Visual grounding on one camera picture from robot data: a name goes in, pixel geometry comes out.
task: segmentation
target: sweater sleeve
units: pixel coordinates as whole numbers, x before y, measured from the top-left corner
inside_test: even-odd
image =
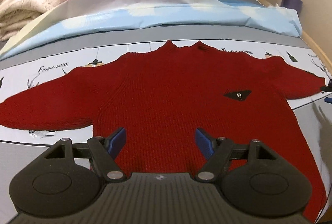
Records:
[[[271,84],[286,99],[299,99],[320,92],[325,85],[325,79],[288,65],[282,57],[273,56],[267,59],[257,59],[245,55],[249,67],[263,78],[263,82]]]
[[[65,130],[91,125],[90,69],[75,68],[58,79],[7,98],[0,104],[0,124],[25,130]]]

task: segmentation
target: metal screw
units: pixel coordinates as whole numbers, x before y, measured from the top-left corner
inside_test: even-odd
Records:
[[[212,180],[215,175],[209,171],[203,171],[197,175],[197,177],[201,180]]]
[[[121,179],[123,177],[123,173],[120,172],[119,170],[113,170],[107,173],[107,177],[113,180]]]

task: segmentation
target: printed lamp illustration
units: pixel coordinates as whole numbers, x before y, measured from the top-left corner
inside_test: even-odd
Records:
[[[97,60],[98,52],[99,52],[99,48],[98,48],[98,51],[97,51],[96,59],[93,62],[90,62],[85,66],[87,66],[87,67],[96,67],[96,66],[104,65],[104,63],[102,61]]]

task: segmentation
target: red sweater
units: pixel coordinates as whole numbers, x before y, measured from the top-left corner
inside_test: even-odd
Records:
[[[323,78],[278,56],[256,59],[201,42],[178,48],[168,41],[14,95],[0,104],[0,124],[33,130],[93,124],[94,136],[104,137],[125,127],[127,144],[116,161],[126,173],[197,172],[205,163],[194,141],[197,127],[236,143],[260,139],[310,180],[305,216],[314,221],[325,189],[286,99],[313,95],[323,85]],[[225,96],[245,90],[251,91],[246,98]]]

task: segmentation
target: black triangle patch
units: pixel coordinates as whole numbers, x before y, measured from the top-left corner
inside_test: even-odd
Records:
[[[236,91],[236,92],[227,93],[224,96],[234,100],[244,101],[250,95],[250,93],[251,93],[250,90]]]

